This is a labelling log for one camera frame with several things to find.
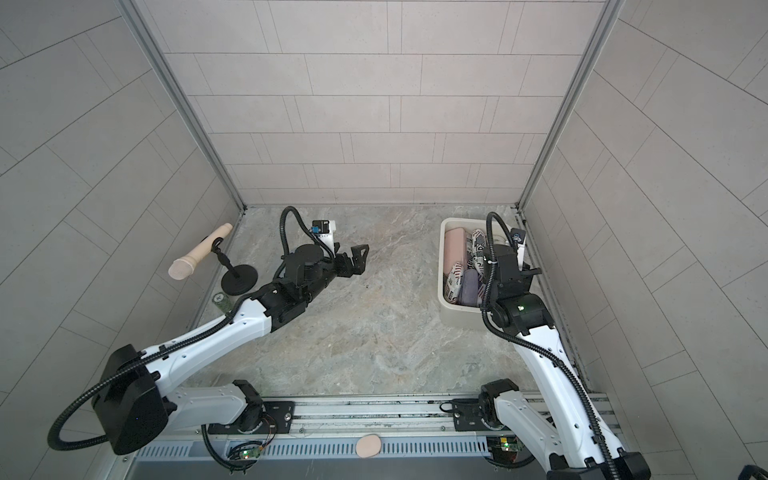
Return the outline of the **purple case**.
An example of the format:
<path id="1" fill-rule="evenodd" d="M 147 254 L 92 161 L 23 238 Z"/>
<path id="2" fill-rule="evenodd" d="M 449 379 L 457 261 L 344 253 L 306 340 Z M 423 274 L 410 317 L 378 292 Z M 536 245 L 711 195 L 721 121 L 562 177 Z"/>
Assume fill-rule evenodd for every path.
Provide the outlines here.
<path id="1" fill-rule="evenodd" d="M 462 277 L 459 303 L 463 306 L 476 308 L 481 302 L 480 287 L 481 281 L 478 272 L 474 269 L 467 269 Z"/>

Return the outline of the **magazine print glasses case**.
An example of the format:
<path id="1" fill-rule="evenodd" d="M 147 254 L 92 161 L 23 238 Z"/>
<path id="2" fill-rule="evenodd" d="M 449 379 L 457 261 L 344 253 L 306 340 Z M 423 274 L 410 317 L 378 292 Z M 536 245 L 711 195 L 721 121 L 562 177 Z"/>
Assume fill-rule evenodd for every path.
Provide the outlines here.
<path id="1" fill-rule="evenodd" d="M 457 304 L 461 297 L 461 289 L 465 265 L 459 261 L 453 264 L 444 282 L 444 298 L 449 304 Z"/>

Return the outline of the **cream plastic storage box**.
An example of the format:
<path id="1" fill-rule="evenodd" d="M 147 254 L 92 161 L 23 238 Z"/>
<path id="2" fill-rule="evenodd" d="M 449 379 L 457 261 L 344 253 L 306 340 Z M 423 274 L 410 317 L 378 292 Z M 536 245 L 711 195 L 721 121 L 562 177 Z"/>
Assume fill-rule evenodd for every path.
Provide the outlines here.
<path id="1" fill-rule="evenodd" d="M 483 331 L 485 326 L 481 320 L 479 307 L 451 304 L 444 297 L 444 284 L 452 264 L 448 262 L 448 247 L 446 246 L 446 234 L 450 230 L 465 229 L 472 232 L 480 229 L 486 232 L 484 219 L 446 218 L 440 225 L 439 253 L 437 262 L 437 299 L 439 302 L 439 318 L 447 325 L 454 328 Z"/>

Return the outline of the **pink case front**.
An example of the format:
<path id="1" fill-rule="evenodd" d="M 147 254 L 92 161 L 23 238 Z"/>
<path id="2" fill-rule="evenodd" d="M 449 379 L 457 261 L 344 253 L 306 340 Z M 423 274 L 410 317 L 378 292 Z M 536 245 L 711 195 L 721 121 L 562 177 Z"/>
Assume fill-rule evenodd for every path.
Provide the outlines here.
<path id="1" fill-rule="evenodd" d="M 447 276 L 456 264 L 464 270 L 467 258 L 467 231 L 461 227 L 447 230 L 443 243 L 443 275 Z"/>

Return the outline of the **newspaper case front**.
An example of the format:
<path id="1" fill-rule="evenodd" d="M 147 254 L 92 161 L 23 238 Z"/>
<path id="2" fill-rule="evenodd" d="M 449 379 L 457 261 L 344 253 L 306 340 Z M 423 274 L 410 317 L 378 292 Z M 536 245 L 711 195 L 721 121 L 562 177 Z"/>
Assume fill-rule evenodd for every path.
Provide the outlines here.
<path id="1" fill-rule="evenodd" d="M 483 230 L 475 229 L 470 236 L 469 258 L 471 266 L 479 275 L 484 273 L 485 249 L 487 246 L 486 235 Z"/>

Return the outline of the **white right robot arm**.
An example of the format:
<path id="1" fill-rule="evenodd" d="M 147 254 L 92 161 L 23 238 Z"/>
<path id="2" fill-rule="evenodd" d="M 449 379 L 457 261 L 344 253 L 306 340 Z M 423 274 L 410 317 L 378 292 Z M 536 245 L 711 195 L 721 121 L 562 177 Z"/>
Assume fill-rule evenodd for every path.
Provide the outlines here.
<path id="1" fill-rule="evenodd" d="M 543 416 L 515 389 L 503 390 L 490 396 L 493 420 L 522 441 L 549 479 L 650 478 L 643 455 L 626 450 L 594 406 L 541 298 L 517 287 L 526 274 L 516 248 L 489 245 L 484 261 L 483 323 L 514 345 L 549 409 Z"/>

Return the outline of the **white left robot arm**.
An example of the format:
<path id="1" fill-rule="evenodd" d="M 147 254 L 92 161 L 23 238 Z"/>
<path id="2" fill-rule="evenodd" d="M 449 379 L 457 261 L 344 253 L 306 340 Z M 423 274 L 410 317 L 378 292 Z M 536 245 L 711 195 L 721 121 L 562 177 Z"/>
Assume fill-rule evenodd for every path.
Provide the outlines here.
<path id="1" fill-rule="evenodd" d="M 109 443 L 128 454 L 166 430 L 222 425 L 240 433 L 264 426 L 266 410 L 256 389 L 236 380 L 225 387 L 183 389 L 193 374 L 227 353 L 286 326 L 337 277 L 361 275 L 369 247 L 352 247 L 334 258 L 322 245 L 305 244 L 288 254 L 283 274 L 238 298 L 223 316 L 173 340 L 137 351 L 132 345 L 109 358 L 99 383 L 75 399 L 54 420 L 48 446 L 73 451 Z M 62 439 L 65 423 L 90 403 L 103 435 L 77 441 Z"/>

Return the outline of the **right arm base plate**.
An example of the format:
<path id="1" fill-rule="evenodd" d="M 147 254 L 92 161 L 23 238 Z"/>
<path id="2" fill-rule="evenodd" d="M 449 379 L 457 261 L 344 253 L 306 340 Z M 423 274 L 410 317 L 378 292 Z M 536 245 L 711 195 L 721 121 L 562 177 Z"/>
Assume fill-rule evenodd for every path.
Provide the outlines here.
<path id="1" fill-rule="evenodd" d="M 453 419 L 457 432 L 522 431 L 532 425 L 532 412 L 514 395 L 454 398 L 440 404 L 442 413 Z"/>

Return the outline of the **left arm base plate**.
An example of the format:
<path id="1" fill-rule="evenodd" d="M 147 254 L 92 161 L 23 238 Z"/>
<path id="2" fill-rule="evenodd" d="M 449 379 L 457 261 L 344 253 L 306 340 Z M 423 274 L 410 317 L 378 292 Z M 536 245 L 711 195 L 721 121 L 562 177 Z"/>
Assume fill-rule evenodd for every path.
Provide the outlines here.
<path id="1" fill-rule="evenodd" d="M 231 424 L 209 424 L 214 435 L 267 435 L 290 432 L 296 404 L 292 401 L 265 401 L 260 407 L 247 406 Z"/>

